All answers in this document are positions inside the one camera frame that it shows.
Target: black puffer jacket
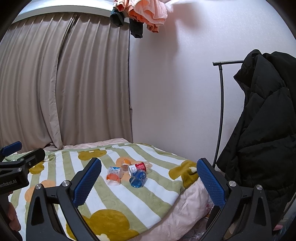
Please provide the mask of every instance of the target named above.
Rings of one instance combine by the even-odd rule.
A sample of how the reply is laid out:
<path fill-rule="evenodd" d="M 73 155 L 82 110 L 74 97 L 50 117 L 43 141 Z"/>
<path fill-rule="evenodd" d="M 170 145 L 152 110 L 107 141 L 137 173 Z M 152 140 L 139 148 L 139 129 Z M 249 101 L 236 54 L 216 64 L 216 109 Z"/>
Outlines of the black puffer jacket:
<path fill-rule="evenodd" d="M 263 186 L 274 228 L 296 189 L 296 59 L 253 50 L 234 78 L 244 110 L 217 166 L 241 186 Z"/>

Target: green and white striped blanket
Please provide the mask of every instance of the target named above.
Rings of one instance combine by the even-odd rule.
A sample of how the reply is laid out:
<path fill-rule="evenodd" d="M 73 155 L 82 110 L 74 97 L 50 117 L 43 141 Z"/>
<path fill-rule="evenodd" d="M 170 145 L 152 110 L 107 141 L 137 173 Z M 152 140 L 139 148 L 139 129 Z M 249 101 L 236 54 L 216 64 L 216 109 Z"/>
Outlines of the green and white striped blanket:
<path fill-rule="evenodd" d="M 15 160 L 21 156 L 22 154 L 11 155 L 7 160 Z M 145 144 L 123 143 L 46 152 L 45 161 L 30 169 L 30 185 L 14 191 L 9 197 L 16 208 L 24 238 L 30 198 L 35 185 L 43 183 L 45 187 L 49 187 L 60 185 L 64 180 L 71 180 L 92 157 L 101 160 L 102 172 L 85 204 L 78 209 L 102 241 L 125 241 L 151 228 L 169 211 L 184 186 L 188 187 L 183 185 L 182 179 L 186 177 L 181 173 L 181 164 L 189 161 Z M 125 180 L 121 180 L 119 186 L 106 184 L 108 167 L 115 166 L 116 161 L 123 157 L 135 161 L 149 161 L 152 164 L 152 171 L 148 173 L 143 187 L 134 188 Z M 170 170 L 177 171 L 173 178 L 169 174 Z M 67 235 L 74 238 L 61 209 L 58 206 L 56 209 Z"/>

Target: screw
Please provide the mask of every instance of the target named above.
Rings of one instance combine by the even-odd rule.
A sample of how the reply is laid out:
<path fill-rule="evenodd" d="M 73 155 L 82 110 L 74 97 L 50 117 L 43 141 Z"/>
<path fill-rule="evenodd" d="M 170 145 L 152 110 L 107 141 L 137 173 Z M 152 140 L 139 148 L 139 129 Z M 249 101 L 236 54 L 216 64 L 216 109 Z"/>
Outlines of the screw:
<path fill-rule="evenodd" d="M 62 182 L 63 187 L 67 187 L 69 185 L 70 185 L 70 182 L 68 180 Z"/>
<path fill-rule="evenodd" d="M 42 188 L 42 184 L 40 184 L 40 183 L 35 186 L 36 190 L 39 190 L 40 188 Z"/>
<path fill-rule="evenodd" d="M 261 185 L 256 185 L 256 188 L 259 190 L 259 191 L 261 191 L 262 189 L 263 189 L 263 187 L 261 186 Z"/>
<path fill-rule="evenodd" d="M 229 186 L 235 187 L 237 183 L 235 181 L 229 181 Z"/>

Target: curtain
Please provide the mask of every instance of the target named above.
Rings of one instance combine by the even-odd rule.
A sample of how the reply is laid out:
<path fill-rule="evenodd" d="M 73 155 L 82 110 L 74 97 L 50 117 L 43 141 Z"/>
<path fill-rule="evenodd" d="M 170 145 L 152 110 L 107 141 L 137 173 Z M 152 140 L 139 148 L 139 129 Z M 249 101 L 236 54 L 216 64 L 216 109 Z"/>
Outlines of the curtain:
<path fill-rule="evenodd" d="M 0 146 L 22 152 L 62 148 L 55 86 L 57 63 L 72 13 L 34 16 L 11 25 L 0 43 Z"/>
<path fill-rule="evenodd" d="M 56 100 L 64 145 L 123 137 L 132 141 L 128 89 L 129 25 L 81 14 L 60 55 Z"/>

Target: human hand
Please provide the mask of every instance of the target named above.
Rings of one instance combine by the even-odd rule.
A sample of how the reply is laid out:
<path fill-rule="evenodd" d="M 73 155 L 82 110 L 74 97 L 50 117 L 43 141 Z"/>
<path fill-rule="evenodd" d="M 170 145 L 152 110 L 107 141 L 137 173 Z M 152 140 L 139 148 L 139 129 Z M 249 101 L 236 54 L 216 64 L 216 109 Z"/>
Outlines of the human hand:
<path fill-rule="evenodd" d="M 17 232 L 20 231 L 21 230 L 21 226 L 20 226 L 20 222 L 18 221 L 18 218 L 17 218 L 17 212 L 15 211 L 15 208 L 12 205 L 11 202 L 9 203 L 7 217 L 10 220 L 9 227 L 12 230 L 15 230 Z"/>

